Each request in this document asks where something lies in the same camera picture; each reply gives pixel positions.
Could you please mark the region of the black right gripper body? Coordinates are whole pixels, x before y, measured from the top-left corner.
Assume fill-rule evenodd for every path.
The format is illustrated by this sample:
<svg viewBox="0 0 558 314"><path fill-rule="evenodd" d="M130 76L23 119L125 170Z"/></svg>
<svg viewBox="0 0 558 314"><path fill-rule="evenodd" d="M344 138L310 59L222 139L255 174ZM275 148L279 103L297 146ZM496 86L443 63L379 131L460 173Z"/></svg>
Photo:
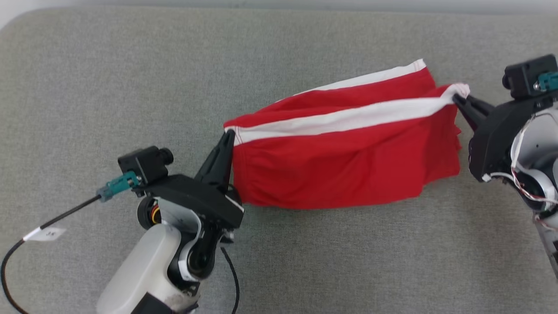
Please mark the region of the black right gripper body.
<svg viewBox="0 0 558 314"><path fill-rule="evenodd" d="M549 109L557 97L535 97L492 106L469 142L469 171L477 181L501 166L514 138L532 115Z"/></svg>

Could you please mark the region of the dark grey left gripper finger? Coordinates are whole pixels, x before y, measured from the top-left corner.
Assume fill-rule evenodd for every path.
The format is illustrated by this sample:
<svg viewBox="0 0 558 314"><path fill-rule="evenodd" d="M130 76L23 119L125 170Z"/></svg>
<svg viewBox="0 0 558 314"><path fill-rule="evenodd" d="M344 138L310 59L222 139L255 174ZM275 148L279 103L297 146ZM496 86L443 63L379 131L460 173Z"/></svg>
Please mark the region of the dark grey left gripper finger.
<svg viewBox="0 0 558 314"><path fill-rule="evenodd" d="M218 191L227 192L231 178L234 147L235 131L230 129L223 133L194 179L212 186Z"/></svg>

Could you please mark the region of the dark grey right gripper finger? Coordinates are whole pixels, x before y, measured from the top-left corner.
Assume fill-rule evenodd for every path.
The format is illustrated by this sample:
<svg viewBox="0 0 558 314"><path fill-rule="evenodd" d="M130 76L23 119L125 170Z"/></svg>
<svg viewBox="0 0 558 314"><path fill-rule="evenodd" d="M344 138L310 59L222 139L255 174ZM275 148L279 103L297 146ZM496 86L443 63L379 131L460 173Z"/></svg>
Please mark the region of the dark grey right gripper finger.
<svg viewBox="0 0 558 314"><path fill-rule="evenodd" d="M481 115L480 113L477 113L476 110L470 107L466 98L467 97L455 94L453 95L452 100L462 113L464 119L466 119L471 129L477 130L478 126L488 117L488 115Z"/></svg>
<svg viewBox="0 0 558 314"><path fill-rule="evenodd" d="M472 109L476 110L477 113L481 115L490 115L490 113L495 109L494 105L491 105L479 98L468 96L467 103L472 107Z"/></svg>

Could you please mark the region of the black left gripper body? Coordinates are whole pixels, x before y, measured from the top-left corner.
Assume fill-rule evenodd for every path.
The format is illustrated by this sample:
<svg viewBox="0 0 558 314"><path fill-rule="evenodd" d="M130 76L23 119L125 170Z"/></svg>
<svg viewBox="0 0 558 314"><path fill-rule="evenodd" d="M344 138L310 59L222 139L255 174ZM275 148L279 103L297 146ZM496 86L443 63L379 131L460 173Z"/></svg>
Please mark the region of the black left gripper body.
<svg viewBox="0 0 558 314"><path fill-rule="evenodd" d="M183 174L164 177L140 187L159 199L162 221L187 229L197 226L191 215L203 216L223 229L238 229L245 214L241 205L216 188Z"/></svg>

